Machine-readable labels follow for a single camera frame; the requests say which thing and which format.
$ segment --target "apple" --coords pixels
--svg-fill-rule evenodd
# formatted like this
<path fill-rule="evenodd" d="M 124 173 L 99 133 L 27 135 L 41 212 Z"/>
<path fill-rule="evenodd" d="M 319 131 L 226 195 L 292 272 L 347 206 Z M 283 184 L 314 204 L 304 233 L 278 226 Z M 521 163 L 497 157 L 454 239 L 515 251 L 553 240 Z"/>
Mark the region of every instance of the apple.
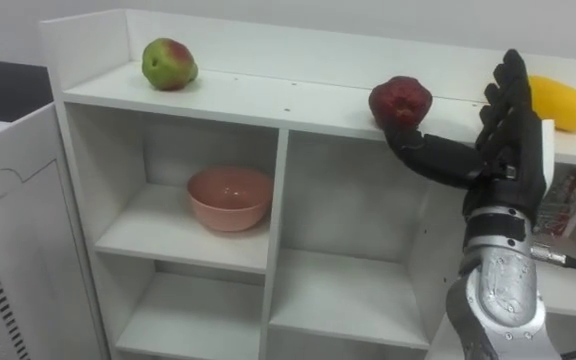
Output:
<path fill-rule="evenodd" d="M 199 69 L 190 50 L 175 40 L 159 38 L 146 46 L 141 71 L 152 86 L 162 91 L 183 89 L 197 78 Z"/>
<path fill-rule="evenodd" d="M 432 94 L 417 79 L 396 76 L 375 87 L 368 103 L 380 128 L 394 123 L 401 129 L 410 129 L 428 114 Z"/>

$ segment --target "white wall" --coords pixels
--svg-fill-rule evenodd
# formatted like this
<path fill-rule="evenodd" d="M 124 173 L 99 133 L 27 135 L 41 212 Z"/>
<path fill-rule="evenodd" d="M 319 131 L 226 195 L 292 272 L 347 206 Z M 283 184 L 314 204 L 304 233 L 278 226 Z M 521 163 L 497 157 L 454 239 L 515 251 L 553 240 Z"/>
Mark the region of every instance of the white wall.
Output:
<path fill-rule="evenodd" d="M 574 0 L 117 1 L 127 8 L 576 58 Z"/>
<path fill-rule="evenodd" d="M 0 61 L 44 64 L 40 20 L 113 8 L 115 0 L 0 0 Z"/>
<path fill-rule="evenodd" d="M 39 20 L 113 7 L 576 58 L 574 0 L 0 0 L 0 60 L 43 64 Z"/>

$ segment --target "red apple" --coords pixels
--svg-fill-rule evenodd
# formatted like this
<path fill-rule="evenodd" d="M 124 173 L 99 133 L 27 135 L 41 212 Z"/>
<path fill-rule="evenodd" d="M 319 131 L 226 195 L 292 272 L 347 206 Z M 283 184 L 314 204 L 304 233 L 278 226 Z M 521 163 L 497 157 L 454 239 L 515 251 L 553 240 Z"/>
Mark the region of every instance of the red apple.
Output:
<path fill-rule="evenodd" d="M 417 127 L 428 114 L 432 94 L 417 79 L 396 76 L 372 89 L 368 103 L 380 128 L 394 123 L 409 129 Z"/>

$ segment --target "white shelf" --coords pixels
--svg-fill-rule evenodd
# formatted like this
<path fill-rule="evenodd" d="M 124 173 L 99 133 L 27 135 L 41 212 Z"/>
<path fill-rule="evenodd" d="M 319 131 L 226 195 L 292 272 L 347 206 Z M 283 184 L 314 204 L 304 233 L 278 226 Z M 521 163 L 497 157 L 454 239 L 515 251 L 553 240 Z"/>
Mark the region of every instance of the white shelf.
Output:
<path fill-rule="evenodd" d="M 262 288 L 156 274 L 146 291 L 118 349 L 174 359 L 257 359 Z"/>
<path fill-rule="evenodd" d="M 576 316 L 576 270 L 537 263 L 537 280 L 548 312 Z"/>
<path fill-rule="evenodd" d="M 242 233 L 210 231 L 195 219 L 185 189 L 148 184 L 99 239 L 95 249 L 263 274 L 268 239 L 268 221 Z"/>
<path fill-rule="evenodd" d="M 270 324 L 349 340 L 427 349 L 401 265 L 281 251 Z"/>
<path fill-rule="evenodd" d="M 153 90 L 138 62 L 64 92 L 65 101 L 119 109 L 381 140 L 370 89 L 202 70 L 181 92 Z M 481 103 L 435 98 L 421 130 L 473 143 Z M 557 132 L 557 161 L 576 164 L 576 134 Z"/>

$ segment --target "bowl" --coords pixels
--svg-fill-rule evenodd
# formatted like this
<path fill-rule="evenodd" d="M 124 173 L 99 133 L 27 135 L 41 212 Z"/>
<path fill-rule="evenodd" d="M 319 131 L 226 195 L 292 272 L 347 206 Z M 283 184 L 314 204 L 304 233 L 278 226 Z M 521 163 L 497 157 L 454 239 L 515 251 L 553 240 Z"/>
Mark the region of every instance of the bowl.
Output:
<path fill-rule="evenodd" d="M 192 209 L 206 227 L 243 231 L 268 212 L 273 182 L 257 170 L 220 166 L 203 170 L 188 181 Z"/>

